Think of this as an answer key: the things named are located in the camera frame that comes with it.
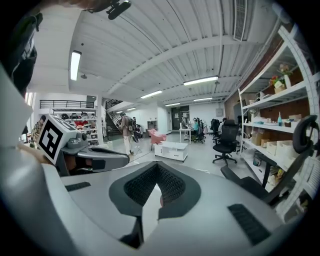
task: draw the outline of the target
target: ceiling light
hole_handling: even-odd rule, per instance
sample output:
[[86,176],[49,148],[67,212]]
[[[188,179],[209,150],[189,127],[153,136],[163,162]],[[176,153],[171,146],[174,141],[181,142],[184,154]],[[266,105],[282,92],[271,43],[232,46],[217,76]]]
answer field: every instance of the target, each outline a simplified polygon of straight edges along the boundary
[[162,93],[162,90],[157,90],[157,91],[155,91],[153,93],[150,93],[150,94],[142,96],[141,99],[145,99],[145,98],[148,98],[148,97],[151,97],[153,95],[160,94],[160,93]]
[[70,78],[71,80],[77,81],[78,68],[81,57],[81,52],[74,50],[71,54],[71,65],[70,65]]
[[211,98],[198,98],[198,99],[194,99],[193,101],[199,102],[199,101],[207,101],[207,100],[212,100],[212,97]]
[[164,106],[165,106],[165,107],[169,107],[169,106],[175,106],[175,105],[180,105],[180,103],[173,103],[173,104],[164,105]]
[[190,86],[190,85],[203,83],[203,82],[214,81],[214,80],[218,80],[218,76],[217,75],[211,76],[211,77],[206,77],[206,78],[200,78],[200,79],[197,79],[197,80],[192,80],[192,81],[189,81],[189,82],[184,82],[183,84],[185,86]]

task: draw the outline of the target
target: bottle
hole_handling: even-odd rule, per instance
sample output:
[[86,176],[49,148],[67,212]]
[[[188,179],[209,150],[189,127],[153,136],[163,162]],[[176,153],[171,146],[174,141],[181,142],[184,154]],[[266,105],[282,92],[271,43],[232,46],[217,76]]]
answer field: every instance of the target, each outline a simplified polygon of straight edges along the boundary
[[278,117],[278,126],[282,126],[282,118],[281,118],[280,112],[279,112],[279,117]]

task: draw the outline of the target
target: white table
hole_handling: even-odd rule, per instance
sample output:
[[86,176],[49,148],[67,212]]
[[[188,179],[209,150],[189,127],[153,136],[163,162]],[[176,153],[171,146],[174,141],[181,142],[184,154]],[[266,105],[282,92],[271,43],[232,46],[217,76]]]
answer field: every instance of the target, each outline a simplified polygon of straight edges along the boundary
[[184,162],[188,156],[188,144],[161,141],[161,144],[154,145],[154,155]]
[[192,128],[186,128],[186,129],[180,128],[179,129],[179,132],[180,132],[180,143],[181,143],[181,131],[189,131],[189,144],[191,144],[191,130],[192,130]]

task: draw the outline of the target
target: white cabinet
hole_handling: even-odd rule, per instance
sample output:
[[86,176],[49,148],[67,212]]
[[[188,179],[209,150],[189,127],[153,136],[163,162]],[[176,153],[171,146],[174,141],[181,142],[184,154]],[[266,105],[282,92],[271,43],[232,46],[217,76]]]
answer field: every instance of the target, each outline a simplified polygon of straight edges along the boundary
[[184,161],[188,156],[188,144],[162,141],[162,144],[154,145],[154,155]]

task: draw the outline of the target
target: black office chair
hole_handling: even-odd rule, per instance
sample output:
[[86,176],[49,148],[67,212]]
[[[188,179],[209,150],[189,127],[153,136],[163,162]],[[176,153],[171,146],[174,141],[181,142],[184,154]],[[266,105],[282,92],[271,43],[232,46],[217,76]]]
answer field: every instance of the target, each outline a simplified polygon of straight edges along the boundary
[[196,133],[196,139],[194,139],[194,143],[196,142],[201,142],[202,144],[205,142],[204,140],[204,123],[202,122],[202,120],[199,120],[198,118],[198,131]]
[[[251,177],[239,178],[228,166],[221,168],[222,174],[228,179],[238,184],[243,189],[247,190],[257,198],[265,201],[272,207],[275,207],[280,202],[280,192],[285,186],[291,182],[295,174],[304,164],[304,161],[310,156],[313,156],[314,151],[317,150],[317,156],[320,154],[320,140],[314,145],[310,139],[313,129],[317,130],[317,136],[319,138],[319,126],[316,122],[316,115],[309,115],[303,118],[296,126],[293,133],[293,148],[300,154],[294,162],[290,165],[289,169],[285,172],[279,184],[270,192],[267,192],[263,185],[267,183],[267,175],[264,174],[263,183],[260,185],[255,179]],[[310,136],[307,137],[307,128],[311,127]]]
[[218,119],[211,120],[211,127],[210,129],[213,130],[213,138],[212,140],[217,144],[217,141],[220,140],[220,135],[218,134],[218,129],[220,126],[220,121]]
[[231,154],[237,148],[236,137],[238,134],[239,126],[235,124],[234,120],[226,120],[222,126],[222,133],[220,136],[220,143],[213,146],[215,151],[222,153],[222,155],[215,155],[215,158],[212,163],[215,161],[223,159],[225,164],[228,165],[227,160],[232,160],[237,163],[237,160],[229,157],[227,154]]

